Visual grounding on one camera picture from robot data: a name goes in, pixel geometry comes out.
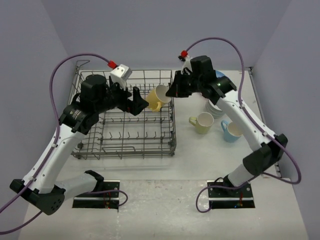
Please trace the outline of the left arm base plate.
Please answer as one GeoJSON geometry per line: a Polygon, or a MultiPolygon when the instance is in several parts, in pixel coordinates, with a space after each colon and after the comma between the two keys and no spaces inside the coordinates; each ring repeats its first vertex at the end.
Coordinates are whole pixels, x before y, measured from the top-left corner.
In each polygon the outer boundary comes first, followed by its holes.
{"type": "MultiPolygon", "coordinates": [[[[104,180],[102,189],[98,191],[110,191],[120,189],[120,180],[104,180]]],[[[119,192],[101,194],[81,194],[73,198],[73,209],[119,209],[119,192]]]]}

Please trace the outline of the green mug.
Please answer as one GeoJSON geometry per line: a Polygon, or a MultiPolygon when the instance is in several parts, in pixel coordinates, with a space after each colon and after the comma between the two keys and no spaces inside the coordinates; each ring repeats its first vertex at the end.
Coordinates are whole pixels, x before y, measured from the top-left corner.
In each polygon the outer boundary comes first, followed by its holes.
{"type": "Polygon", "coordinates": [[[195,127],[198,134],[205,135],[214,123],[214,117],[209,112],[201,112],[197,117],[189,117],[188,122],[195,127]]]}

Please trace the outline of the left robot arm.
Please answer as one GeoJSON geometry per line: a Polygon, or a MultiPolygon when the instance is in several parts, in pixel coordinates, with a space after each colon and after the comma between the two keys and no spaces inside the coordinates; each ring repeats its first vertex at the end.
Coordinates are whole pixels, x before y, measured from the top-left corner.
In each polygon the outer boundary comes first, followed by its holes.
{"type": "Polygon", "coordinates": [[[118,108],[137,116],[148,105],[138,87],[130,92],[111,77],[89,75],[63,110],[57,130],[35,166],[24,178],[14,179],[10,189],[48,216],[67,199],[86,193],[101,195],[104,177],[93,170],[65,181],[58,181],[57,177],[72,151],[99,121],[100,114],[118,108]]]}

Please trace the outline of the white bowl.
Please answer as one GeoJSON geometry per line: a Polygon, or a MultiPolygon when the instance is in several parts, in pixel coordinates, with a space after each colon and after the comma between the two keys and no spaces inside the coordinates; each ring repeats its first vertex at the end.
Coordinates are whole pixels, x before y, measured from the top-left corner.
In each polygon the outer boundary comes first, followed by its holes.
{"type": "Polygon", "coordinates": [[[220,108],[218,108],[217,106],[215,106],[209,99],[206,101],[206,108],[207,109],[212,109],[212,110],[219,110],[222,111],[220,108]]]}
{"type": "Polygon", "coordinates": [[[221,110],[215,110],[211,108],[207,108],[206,110],[213,116],[214,119],[222,118],[225,115],[225,113],[221,110]]]}

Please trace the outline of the yellow mug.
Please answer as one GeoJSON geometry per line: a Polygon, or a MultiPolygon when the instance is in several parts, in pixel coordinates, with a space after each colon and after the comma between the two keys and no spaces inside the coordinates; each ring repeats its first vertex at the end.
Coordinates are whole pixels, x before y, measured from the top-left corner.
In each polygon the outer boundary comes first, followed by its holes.
{"type": "Polygon", "coordinates": [[[153,112],[159,112],[161,108],[171,101],[171,97],[166,96],[169,88],[163,84],[155,87],[145,98],[148,108],[153,112]]]}

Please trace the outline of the blue plate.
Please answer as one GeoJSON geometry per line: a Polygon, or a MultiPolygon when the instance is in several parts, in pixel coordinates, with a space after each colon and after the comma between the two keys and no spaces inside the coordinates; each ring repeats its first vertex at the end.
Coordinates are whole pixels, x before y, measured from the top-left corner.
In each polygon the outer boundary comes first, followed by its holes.
{"type": "Polygon", "coordinates": [[[216,74],[217,78],[228,77],[223,72],[218,71],[218,70],[215,71],[215,74],[216,74]]]}

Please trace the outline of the blue mug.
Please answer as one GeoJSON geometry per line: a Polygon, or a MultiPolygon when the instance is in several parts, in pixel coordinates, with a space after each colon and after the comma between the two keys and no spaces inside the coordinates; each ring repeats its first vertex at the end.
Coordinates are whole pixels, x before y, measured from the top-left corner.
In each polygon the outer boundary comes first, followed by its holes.
{"type": "Polygon", "coordinates": [[[243,135],[234,122],[222,120],[220,125],[223,130],[223,139],[228,143],[236,142],[243,135]]]}

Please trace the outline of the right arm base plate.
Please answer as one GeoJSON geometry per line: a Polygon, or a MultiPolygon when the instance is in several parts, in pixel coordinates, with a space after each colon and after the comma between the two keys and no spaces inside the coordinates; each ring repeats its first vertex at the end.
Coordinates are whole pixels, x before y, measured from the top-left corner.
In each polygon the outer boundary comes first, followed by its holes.
{"type": "Polygon", "coordinates": [[[248,183],[237,190],[213,188],[212,186],[223,185],[223,180],[217,182],[207,181],[209,207],[211,209],[253,209],[255,208],[254,196],[251,185],[248,183]]]}

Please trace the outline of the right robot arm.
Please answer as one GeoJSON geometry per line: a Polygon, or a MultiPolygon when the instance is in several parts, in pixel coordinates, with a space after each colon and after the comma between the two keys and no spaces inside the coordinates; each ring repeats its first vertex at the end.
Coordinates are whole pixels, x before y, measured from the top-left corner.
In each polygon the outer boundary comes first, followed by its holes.
{"type": "Polygon", "coordinates": [[[226,76],[218,77],[211,59],[206,55],[191,58],[181,56],[181,70],[174,74],[166,96],[187,98],[200,93],[220,108],[241,130],[252,153],[246,156],[233,172],[224,179],[223,191],[233,197],[241,191],[241,185],[262,174],[283,156],[288,143],[284,134],[276,135],[238,98],[236,85],[226,76]]]}

